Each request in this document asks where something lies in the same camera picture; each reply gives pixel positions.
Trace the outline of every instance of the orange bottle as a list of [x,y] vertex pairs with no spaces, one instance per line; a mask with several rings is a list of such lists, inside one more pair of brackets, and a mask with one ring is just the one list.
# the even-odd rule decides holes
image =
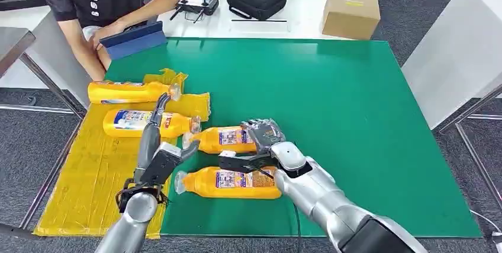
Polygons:
[[[272,175],[275,167],[264,167]],[[259,171],[240,173],[219,167],[206,167],[194,173],[179,171],[176,174],[175,190],[178,194],[193,192],[206,198],[265,198],[281,196],[273,179]]]
[[185,133],[183,135],[183,147],[187,148],[190,143],[198,139],[201,141],[199,150],[205,153],[218,154],[224,150],[232,150],[236,153],[255,152],[256,145],[241,127],[210,127],[201,133]]
[[[112,137],[141,137],[151,116],[151,111],[110,110],[103,120],[103,129]],[[178,137],[186,132],[198,133],[201,131],[201,118],[163,113],[159,129],[160,136],[165,138]]]
[[174,101],[179,100],[181,89],[179,84],[165,85],[160,82],[91,82],[87,88],[89,100],[95,104],[156,102],[163,93],[167,93]]

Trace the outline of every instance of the green mat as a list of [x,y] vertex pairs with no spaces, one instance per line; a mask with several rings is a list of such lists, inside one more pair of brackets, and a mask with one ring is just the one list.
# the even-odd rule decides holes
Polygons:
[[[356,204],[415,236],[481,236],[386,42],[171,38],[113,62],[107,79],[141,82],[162,68],[189,75],[186,93],[211,93],[203,128],[272,117]],[[216,164],[198,153],[178,170]],[[285,197],[210,199],[171,188],[169,200],[164,234],[297,234]],[[324,236],[303,215],[301,233]]]

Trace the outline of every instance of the yellow label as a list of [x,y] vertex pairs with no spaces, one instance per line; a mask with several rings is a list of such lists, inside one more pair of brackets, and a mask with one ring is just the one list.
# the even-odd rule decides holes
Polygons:
[[350,5],[350,6],[364,6],[364,2],[352,1],[352,0],[346,0],[345,4]]
[[[263,170],[270,175],[275,172],[275,168]],[[245,174],[229,170],[218,170],[216,171],[215,186],[217,188],[273,187],[275,183],[273,179],[259,171]]]

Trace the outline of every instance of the human arm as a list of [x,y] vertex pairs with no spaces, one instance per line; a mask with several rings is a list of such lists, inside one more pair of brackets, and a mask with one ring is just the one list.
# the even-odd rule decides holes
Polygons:
[[98,59],[96,51],[91,43],[83,37],[82,28],[77,19],[58,21],[59,27],[70,45],[75,58],[87,71],[94,81],[102,81],[105,77],[105,69]]
[[117,19],[112,24],[99,29],[93,39],[94,48],[98,47],[99,40],[118,34],[127,27],[138,24],[149,18],[173,9],[178,0],[151,0],[145,6]]

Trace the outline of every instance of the bottle label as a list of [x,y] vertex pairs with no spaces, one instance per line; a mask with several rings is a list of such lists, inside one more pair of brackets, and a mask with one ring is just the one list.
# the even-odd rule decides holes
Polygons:
[[[270,169],[263,169],[270,175],[274,171]],[[251,173],[240,173],[229,170],[216,171],[216,187],[217,188],[252,188],[252,187],[271,187],[275,183],[273,179],[266,176],[259,171]]]
[[[151,116],[152,112],[149,111],[120,110],[115,115],[113,126],[121,130],[143,130]],[[164,126],[167,129],[171,123],[172,113],[164,113],[162,116],[166,119]]]
[[108,84],[108,85],[129,85],[129,86],[143,86],[143,83],[135,82],[112,82],[112,81],[96,81],[96,84]]
[[254,143],[246,130],[223,129],[219,131],[220,145],[236,145],[238,143]]

